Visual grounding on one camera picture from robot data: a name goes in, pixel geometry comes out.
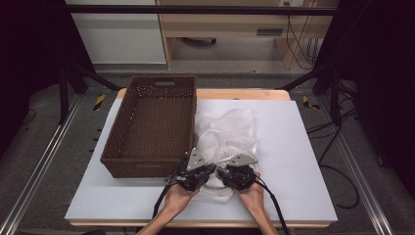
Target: black cable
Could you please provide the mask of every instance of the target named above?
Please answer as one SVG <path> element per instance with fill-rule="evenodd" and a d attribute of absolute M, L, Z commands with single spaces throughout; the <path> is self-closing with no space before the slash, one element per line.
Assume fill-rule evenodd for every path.
<path fill-rule="evenodd" d="M 305 58 L 309 63 L 312 63 L 312 59 L 310 56 L 310 49 L 311 49 L 311 38 L 308 39 L 307 42 L 307 49 L 305 50 L 305 55 L 307 55 L 307 57 Z"/>
<path fill-rule="evenodd" d="M 346 113 L 344 113 L 343 115 L 341 115 L 341 119 L 343 119 L 343 118 L 348 118 L 349 116 L 351 116 L 351 115 L 352 115 L 352 112 L 354 112 L 354 111 L 356 111 L 356 109 L 351 109 L 351 110 L 347 111 Z M 333 122 L 332 122 L 332 121 L 330 121 L 330 122 L 325 123 L 325 124 L 320 124 L 320 125 L 317 125 L 317 126 L 311 127 L 311 128 L 315 128 L 315 127 L 317 127 L 317 128 L 315 128 L 315 129 L 313 129 L 312 131 L 309 131 L 309 132 L 307 132 L 307 133 L 314 132 L 314 131 L 320 130 L 320 129 L 322 129 L 322 128 L 325 128 L 325 127 L 327 127 L 327 126 L 331 125 L 331 123 L 333 123 Z M 323 154 L 321 155 L 321 158 L 320 158 L 320 160 L 318 161 L 318 166 L 319 166 L 319 167 L 321 167 L 321 168 L 328 168 L 328 169 L 330 169 L 330 170 L 332 170 L 332 171 L 334 171 L 334 172 L 336 172 L 336 173 L 340 174 L 342 177 L 344 177 L 344 178 L 345 178 L 345 180 L 347 180 L 347 181 L 351 184 L 351 186 L 353 187 L 354 193 L 355 193 L 355 195 L 356 195 L 356 200 L 354 201 L 354 203 L 353 203 L 351 206 L 344 206 L 344 205 L 340 205 L 340 204 L 337 204 L 334 200 L 332 200 L 333 204 L 334 204 L 336 207 L 341 208 L 341 209 L 345 209 L 345 210 L 351 210 L 351 209 L 356 208 L 356 207 L 357 207 L 357 205 L 359 204 L 359 201 L 360 201 L 360 194 L 359 194 L 359 191 L 357 190 L 356 185 L 353 183 L 353 181 L 352 181 L 352 180 L 351 180 L 351 179 L 350 179 L 347 175 L 345 175 L 345 174 L 344 174 L 343 172 L 341 172 L 340 170 L 338 170 L 338 169 L 336 169 L 336 168 L 334 168 L 334 167 L 332 167 L 332 166 L 326 165 L 326 164 L 321 164 L 321 163 L 322 163 L 322 161 L 323 161 L 323 159 L 324 159 L 324 157 L 326 156 L 327 152 L 329 151 L 330 147 L 332 146 L 333 142 L 336 140 L 337 136 L 339 135 L 341 128 L 342 128 L 342 126 L 340 125 L 340 126 L 339 126 L 339 128 L 336 130 L 336 132 L 335 132 L 335 136 L 333 136 L 332 140 L 330 141 L 330 143 L 328 144 L 328 146 L 327 146 L 327 147 L 326 147 L 326 149 L 324 150 Z"/>
<path fill-rule="evenodd" d="M 261 183 L 261 182 L 257 181 L 256 179 L 254 179 L 254 182 L 257 183 L 259 186 L 261 186 L 263 189 L 265 189 L 266 192 L 268 192 L 269 197 L 271 198 L 272 202 L 274 203 L 275 209 L 277 210 L 278 216 L 280 217 L 280 222 L 281 222 L 281 225 L 284 229 L 285 234 L 290 235 L 290 230 L 287 227 L 284 216 L 281 213 L 280 206 L 278 205 L 278 201 L 275 198 L 274 194 L 271 192 L 271 190 L 268 189 L 268 187 L 265 185 L 265 183 Z"/>
<path fill-rule="evenodd" d="M 159 212 L 159 207 L 161 204 L 162 199 L 164 198 L 165 194 L 167 194 L 167 191 L 170 189 L 171 186 L 173 186 L 174 184 L 167 184 L 165 185 L 164 189 L 162 189 L 161 194 L 155 204 L 155 209 L 153 210 L 153 217 L 156 217 L 157 213 Z"/>
<path fill-rule="evenodd" d="M 344 113 L 343 115 L 341 115 L 341 118 L 348 118 L 349 116 L 352 115 L 352 112 L 354 112 L 354 111 L 356 111 L 356 109 L 351 109 L 351 110 L 347 111 L 346 113 Z M 318 124 L 318 125 L 309 127 L 306 130 L 307 131 L 307 134 L 311 134 L 311 133 L 316 132 L 318 130 L 324 129 L 324 128 L 330 126 L 331 124 L 333 124 L 333 122 L 332 121 L 329 121 L 327 123 Z"/>
<path fill-rule="evenodd" d="M 32 116 L 29 120 L 27 120 L 27 121 L 25 121 L 24 123 L 22 123 L 22 125 L 26 125 L 26 124 L 28 124 L 29 122 L 33 121 L 33 120 L 34 120 L 34 118 L 37 116 L 37 112 L 36 112 L 36 110 L 34 110 L 34 109 L 28 109 L 28 110 L 33 112 L 33 116 Z"/>
<path fill-rule="evenodd" d="M 309 41 L 309 47 L 310 47 L 310 49 L 308 50 L 308 52 L 307 52 L 307 57 L 308 57 L 308 60 L 311 62 L 311 65 L 314 67 L 314 54 L 315 54 L 315 51 L 313 51 L 311 54 L 310 54 L 310 51 L 311 51 L 311 45 L 312 45 L 312 39 L 310 38 L 310 39 L 308 39 L 308 41 Z"/>
<path fill-rule="evenodd" d="M 317 62 L 317 50 L 318 50 L 318 38 L 314 39 L 314 51 L 313 51 L 313 66 L 315 65 L 315 63 Z"/>
<path fill-rule="evenodd" d="M 343 176 L 351 184 L 351 186 L 353 187 L 354 193 L 356 194 L 356 200 L 354 201 L 354 203 L 351 206 L 343 206 L 343 205 L 337 204 L 334 200 L 332 200 L 333 204 L 336 207 L 338 207 L 338 208 L 346 209 L 346 210 L 350 210 L 350 209 L 356 208 L 357 205 L 360 202 L 360 196 L 359 196 L 359 191 L 357 190 L 357 187 L 353 183 L 353 181 L 347 175 L 345 175 L 343 172 L 341 172 L 340 170 L 338 170 L 338 169 L 336 169 L 336 168 L 334 168 L 332 166 L 329 166 L 329 165 L 326 165 L 326 164 L 321 164 L 320 167 L 322 167 L 322 168 L 328 168 L 328 169 L 333 170 L 334 172 L 340 174 L 341 176 Z"/>
<path fill-rule="evenodd" d="M 309 137 L 309 139 L 323 139 L 323 138 L 329 137 L 330 135 L 334 135 L 335 133 L 336 132 L 329 133 L 329 134 L 326 134 L 326 135 L 321 135 L 321 136 L 313 136 L 313 137 Z"/>
<path fill-rule="evenodd" d="M 324 157 L 326 157 L 327 152 L 329 151 L 329 149 L 332 146 L 333 142 L 335 142 L 336 137 L 339 135 L 341 128 L 342 128 L 342 126 L 340 125 L 339 128 L 337 129 L 336 133 L 335 133 L 335 136 L 333 136 L 332 140 L 330 140 L 329 145 L 326 147 L 323 154 L 321 155 L 320 160 L 318 161 L 318 165 L 321 165 L 321 162 L 323 162 Z"/>
<path fill-rule="evenodd" d="M 287 36 L 286 36 L 286 40 L 287 40 L 287 46 L 288 46 L 288 49 L 290 49 L 291 53 L 292 53 L 292 54 L 293 54 L 293 56 L 294 56 L 294 59 L 295 59 L 295 60 L 296 60 L 296 62 L 297 62 L 297 65 L 299 65 L 299 67 L 300 67 L 300 68 L 302 68 L 302 69 L 313 69 L 313 68 L 306 68 L 306 67 L 303 67 L 302 65 L 300 65 L 300 62 L 299 62 L 299 60 L 297 59 L 296 54 L 294 53 L 293 49 L 291 49 L 290 42 L 289 42 L 289 40 L 288 40 L 288 33 L 289 33 L 289 31 L 290 31 L 290 30 L 293 32 L 294 38 L 296 39 L 296 42 L 298 43 L 298 45 L 299 45 L 299 47 L 300 47 L 300 50 L 301 50 L 302 54 L 304 55 L 304 52 L 302 51 L 301 46 L 300 46 L 300 42 L 297 40 L 296 34 L 294 33 L 293 29 L 291 28 L 290 15 L 288 15 L 287 17 L 288 17 L 288 23 L 287 23 L 287 33 L 286 33 L 286 35 L 287 35 Z"/>
<path fill-rule="evenodd" d="M 344 98 L 344 99 L 342 99 L 340 102 L 339 102 L 339 105 L 341 106 L 345 101 L 348 101 L 348 100 L 352 100 L 353 98 L 351 98 L 351 97 L 346 97 L 346 98 Z"/>

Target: white cabinet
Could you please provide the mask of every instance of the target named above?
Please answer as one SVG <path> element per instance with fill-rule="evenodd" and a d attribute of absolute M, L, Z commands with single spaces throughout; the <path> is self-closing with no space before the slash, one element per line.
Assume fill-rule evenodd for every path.
<path fill-rule="evenodd" d="M 67 4 L 156 5 L 154 0 L 67 0 Z M 156 14 L 72 14 L 89 57 L 99 64 L 165 64 Z"/>

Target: clear plastic bag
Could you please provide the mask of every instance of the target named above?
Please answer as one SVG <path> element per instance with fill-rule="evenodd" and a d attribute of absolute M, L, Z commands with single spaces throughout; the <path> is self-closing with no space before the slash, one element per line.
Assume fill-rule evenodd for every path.
<path fill-rule="evenodd" d="M 237 155 L 257 159 L 255 154 L 258 142 L 254 138 L 253 110 L 235 109 L 222 117 L 197 113 L 195 133 L 196 148 L 209 164 L 222 163 Z M 232 196 L 233 191 L 212 174 L 199 194 L 195 196 L 195 200 L 225 204 Z"/>

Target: wicker basket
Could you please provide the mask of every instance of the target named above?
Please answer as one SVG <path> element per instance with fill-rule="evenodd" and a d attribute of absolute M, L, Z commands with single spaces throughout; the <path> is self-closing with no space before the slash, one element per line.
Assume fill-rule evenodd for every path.
<path fill-rule="evenodd" d="M 194 76 L 134 76 L 101 163 L 114 178 L 166 177 L 193 145 Z"/>

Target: white table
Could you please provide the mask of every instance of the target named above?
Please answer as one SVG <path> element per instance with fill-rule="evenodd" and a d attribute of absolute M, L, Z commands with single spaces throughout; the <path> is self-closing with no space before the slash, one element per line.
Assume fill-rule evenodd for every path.
<path fill-rule="evenodd" d="M 115 179 L 100 163 L 121 97 L 118 96 L 110 110 L 68 209 L 65 219 L 73 225 L 143 226 L 151 219 L 161 193 L 160 179 Z M 254 110 L 261 177 L 277 198 L 288 226 L 325 227 L 337 221 L 294 101 L 199 98 L 198 93 L 197 112 L 220 116 L 232 109 Z M 280 225 L 277 211 L 266 193 L 265 207 L 275 225 Z M 191 201 L 168 226 L 255 227 L 256 224 L 234 197 L 227 205 Z"/>

